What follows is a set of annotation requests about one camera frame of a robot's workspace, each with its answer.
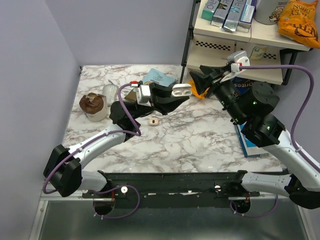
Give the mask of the white earbud charging case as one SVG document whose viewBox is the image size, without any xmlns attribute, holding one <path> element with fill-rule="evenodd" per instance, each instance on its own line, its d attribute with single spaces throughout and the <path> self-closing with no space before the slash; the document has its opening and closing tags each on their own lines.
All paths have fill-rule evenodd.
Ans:
<svg viewBox="0 0 320 240">
<path fill-rule="evenodd" d="M 171 90 L 172 97 L 189 97 L 192 95 L 192 86 L 189 83 L 175 84 Z"/>
</svg>

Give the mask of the beige earbud charging case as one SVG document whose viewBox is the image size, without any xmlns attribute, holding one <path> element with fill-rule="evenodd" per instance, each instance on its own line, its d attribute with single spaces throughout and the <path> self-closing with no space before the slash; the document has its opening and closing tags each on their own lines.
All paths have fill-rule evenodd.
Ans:
<svg viewBox="0 0 320 240">
<path fill-rule="evenodd" d="M 152 127 L 158 126 L 160 124 L 160 120 L 158 118 L 150 118 L 148 124 Z"/>
</svg>

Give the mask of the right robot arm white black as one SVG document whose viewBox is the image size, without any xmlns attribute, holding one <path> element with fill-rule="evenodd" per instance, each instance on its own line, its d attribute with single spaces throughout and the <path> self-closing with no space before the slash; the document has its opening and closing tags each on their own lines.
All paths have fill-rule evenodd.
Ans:
<svg viewBox="0 0 320 240">
<path fill-rule="evenodd" d="M 245 192 L 266 192 L 289 198 L 306 209 L 320 206 L 320 164 L 311 157 L 294 138 L 296 124 L 307 105 L 313 88 L 314 77 L 299 65 L 245 66 L 228 63 L 222 67 L 201 66 L 202 73 L 190 71 L 197 93 L 214 95 L 223 110 L 227 111 L 234 125 L 244 125 L 241 132 L 257 147 L 266 150 L 284 164 L 289 173 L 269 175 L 238 171 L 239 178 L 230 183 L 230 191 L 241 196 Z M 305 72 L 310 80 L 307 96 L 298 111 L 290 131 L 272 111 L 280 98 L 266 82 L 256 82 L 241 94 L 231 82 L 237 74 L 246 70 L 295 69 Z"/>
</svg>

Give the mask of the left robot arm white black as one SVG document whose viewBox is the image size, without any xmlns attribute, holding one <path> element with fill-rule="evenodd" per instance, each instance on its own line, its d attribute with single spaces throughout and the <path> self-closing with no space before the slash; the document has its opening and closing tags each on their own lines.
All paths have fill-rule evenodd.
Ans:
<svg viewBox="0 0 320 240">
<path fill-rule="evenodd" d="M 190 98 L 191 88 L 188 83 L 162 86 L 131 81 L 122 85 L 117 92 L 118 100 L 110 107 L 109 126 L 83 142 L 69 147 L 60 144 L 52 150 L 43 171 L 43 193 L 58 192 L 68 197 L 77 190 L 90 190 L 101 198 L 107 197 L 111 185 L 104 174 L 85 171 L 85 166 L 107 150 L 141 136 L 138 118 L 154 111 L 162 115 L 173 112 Z"/>
</svg>

